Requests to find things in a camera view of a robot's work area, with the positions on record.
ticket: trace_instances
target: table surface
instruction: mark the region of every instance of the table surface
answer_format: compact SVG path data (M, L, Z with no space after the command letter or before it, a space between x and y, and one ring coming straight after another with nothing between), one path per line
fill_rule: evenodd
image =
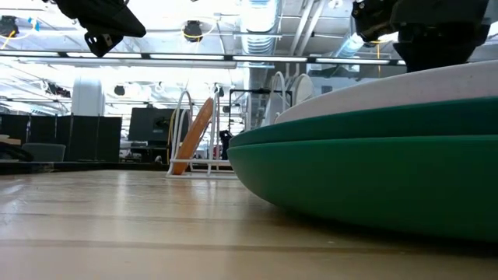
M498 279L495 247L313 221L238 181L164 176L0 177L2 278Z
M119 148L120 150L129 150L129 149L143 149L143 150L166 150L166 147L159 147L159 146L141 146L141 147L129 147L129 148Z
M21 140L13 138L0 138L0 142L7 143L10 145L21 145Z

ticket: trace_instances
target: computer monitor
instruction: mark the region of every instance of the computer monitor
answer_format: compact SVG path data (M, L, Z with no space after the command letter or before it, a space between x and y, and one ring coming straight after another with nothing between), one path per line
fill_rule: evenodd
M129 141L166 142L174 109L156 108L133 108L132 119L130 121ZM188 132L188 116L184 117L183 124L179 124L181 129L181 141L184 140Z

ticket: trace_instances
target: fluorescent light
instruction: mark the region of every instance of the fluorescent light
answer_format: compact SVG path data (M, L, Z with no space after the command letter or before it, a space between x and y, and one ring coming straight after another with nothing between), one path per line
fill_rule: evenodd
M50 51L0 51L0 55L5 56L40 56L40 57L58 57L59 54Z
M92 53L68 53L70 58L96 58Z
M349 65L388 65L385 59L363 59L363 58L317 58L317 63L349 64Z
M256 61L256 62L306 62L307 58L296 57L275 57L275 56L250 56L250 55L235 55L234 61Z
M95 54L92 53L68 53L70 58L96 58ZM103 56L103 58L142 58L141 54L127 54L127 53L108 53Z
M28 99L28 98L12 98L12 102L33 102L33 103L53 103L51 99Z
M103 58L142 58L141 54L115 54L109 53L103 56Z
M209 54L151 54L153 59L171 59L171 60L210 60L222 61L225 59L222 55Z

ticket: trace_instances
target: white cylinder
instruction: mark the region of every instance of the white cylinder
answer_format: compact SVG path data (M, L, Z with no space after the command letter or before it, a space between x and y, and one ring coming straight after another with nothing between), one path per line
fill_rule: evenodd
M100 79L81 75L72 88L71 112L76 116L103 116L106 99Z

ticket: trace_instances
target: ceiling duct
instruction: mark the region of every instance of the ceiling duct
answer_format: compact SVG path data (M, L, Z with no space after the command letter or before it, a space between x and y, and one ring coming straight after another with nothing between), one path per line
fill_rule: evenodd
M282 0L242 0L240 28L243 32L276 33ZM247 55L273 55L275 53L275 37L244 36L242 48ZM263 65L261 62L248 62L250 65ZM264 85L268 69L250 68L244 85L251 89L259 89Z
M353 58L355 54L363 47L363 39L356 34L356 24L354 18L349 19L349 32L345 36L341 47L331 54L333 58Z

